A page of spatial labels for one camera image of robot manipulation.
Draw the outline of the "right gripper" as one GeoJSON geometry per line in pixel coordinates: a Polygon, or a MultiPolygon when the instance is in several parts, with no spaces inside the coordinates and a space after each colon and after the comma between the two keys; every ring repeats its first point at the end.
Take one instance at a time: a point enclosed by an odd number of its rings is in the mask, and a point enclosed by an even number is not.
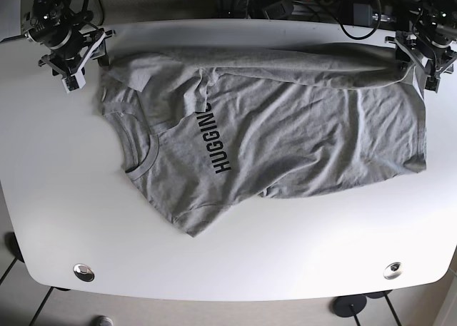
{"type": "Polygon", "coordinates": [[[100,67],[109,66],[106,40],[115,33],[94,24],[93,18],[85,2],[35,1],[24,17],[24,35],[49,50],[38,65],[49,66],[52,75],[61,79],[77,71],[85,74],[85,65],[92,59],[100,67]]]}

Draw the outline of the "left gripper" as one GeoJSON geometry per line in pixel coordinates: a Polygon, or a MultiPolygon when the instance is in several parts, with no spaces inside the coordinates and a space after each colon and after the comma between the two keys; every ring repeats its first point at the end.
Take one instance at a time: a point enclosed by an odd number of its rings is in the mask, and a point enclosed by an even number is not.
{"type": "Polygon", "coordinates": [[[456,41],[456,12],[420,10],[406,18],[384,16],[386,23],[395,26],[395,35],[386,42],[395,46],[399,69],[406,73],[411,63],[428,76],[441,77],[453,73],[456,51],[451,44],[456,41]]]}

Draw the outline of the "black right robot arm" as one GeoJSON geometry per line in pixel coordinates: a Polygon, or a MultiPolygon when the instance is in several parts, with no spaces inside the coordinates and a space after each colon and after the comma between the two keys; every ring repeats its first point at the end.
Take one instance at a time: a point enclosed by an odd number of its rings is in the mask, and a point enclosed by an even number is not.
{"type": "Polygon", "coordinates": [[[115,35],[92,23],[89,0],[34,0],[24,15],[24,36],[50,53],[38,65],[49,66],[60,76],[67,92],[83,88],[85,65],[106,56],[106,40],[115,35]]]}

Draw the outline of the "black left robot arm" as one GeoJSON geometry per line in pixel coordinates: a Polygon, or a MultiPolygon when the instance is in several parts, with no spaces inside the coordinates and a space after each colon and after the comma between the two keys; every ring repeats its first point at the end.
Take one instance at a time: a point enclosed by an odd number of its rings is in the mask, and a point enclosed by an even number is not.
{"type": "Polygon", "coordinates": [[[392,39],[427,75],[426,88],[438,89],[441,75],[451,73],[456,51],[456,0],[387,0],[396,19],[392,39]]]}

